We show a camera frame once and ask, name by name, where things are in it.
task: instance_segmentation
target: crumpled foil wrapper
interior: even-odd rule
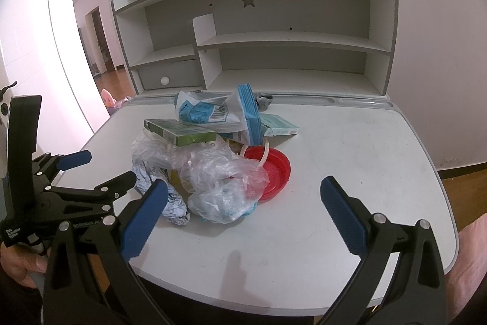
[[[186,203],[182,196],[177,193],[176,189],[169,183],[169,177],[166,170],[150,165],[142,160],[132,160],[132,170],[137,176],[137,182],[135,184],[135,190],[144,195],[150,186],[157,179],[163,180],[167,184],[167,190],[169,196],[167,199],[167,205],[162,212],[162,216],[169,222],[178,226],[184,226],[188,224],[190,213],[187,210]]]
[[[257,102],[259,111],[265,111],[272,104],[272,101],[274,101],[274,97],[270,94],[257,93],[255,101]]]

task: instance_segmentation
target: desk surface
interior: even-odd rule
[[[140,257],[131,261],[148,280],[192,299],[227,309],[269,315],[323,314],[341,292],[359,258],[350,254],[319,195],[333,175],[370,212],[392,222],[432,225],[445,269],[457,254],[457,235],[446,196],[427,155],[404,117],[393,109],[272,104],[301,127],[272,141],[290,159],[287,187],[230,225],[192,216],[185,227],[159,220]],[[131,169],[131,144],[144,119],[173,119],[174,106],[137,104],[118,111],[87,143],[90,164],[63,174],[59,185],[93,188]],[[131,191],[115,205],[117,212]],[[392,256],[374,294],[387,289]]]

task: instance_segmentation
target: green box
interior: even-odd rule
[[[281,116],[261,113],[262,132],[265,137],[277,135],[296,135],[300,128],[297,125],[284,120]]]
[[[144,121],[144,127],[179,147],[216,140],[215,131],[177,120],[147,119]]]

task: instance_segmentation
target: white wall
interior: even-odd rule
[[[11,82],[8,79],[5,64],[3,63],[2,52],[0,52],[0,86],[1,87],[9,86],[10,83]],[[7,90],[7,92],[3,96],[3,101],[9,104],[11,98],[12,98],[12,91]],[[7,175],[7,127],[6,127],[7,123],[8,123],[8,116],[4,116],[3,114],[0,113],[0,178],[4,178]],[[2,192],[3,189],[2,187],[0,187],[0,219],[5,218],[5,207],[4,207],[3,198],[1,198]]]
[[[487,162],[487,0],[399,0],[389,86],[438,168]]]
[[[72,0],[48,0],[58,53],[76,101],[93,131],[109,115],[94,83],[81,45]]]
[[[78,27],[81,28],[81,34],[85,40],[86,49],[92,61],[98,65],[100,72],[103,73],[106,71],[106,68],[100,47],[97,44],[96,34],[93,28],[93,20],[90,15],[90,13],[97,7],[100,9],[101,22],[107,39],[108,49],[110,50],[111,59],[115,66],[123,65],[124,61],[118,36],[112,22],[113,16],[111,14],[110,2],[108,0],[75,0],[76,22]]]
[[[76,152],[93,131],[64,74],[48,0],[0,0],[0,44],[11,94],[42,95],[37,133],[41,151]]]

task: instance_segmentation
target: pink stuffed toy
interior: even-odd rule
[[[125,97],[122,101],[116,102],[113,96],[110,94],[109,91],[103,89],[101,90],[101,99],[103,103],[107,107],[107,111],[110,116],[112,116],[117,110],[119,110],[122,105],[131,100],[131,97]]]

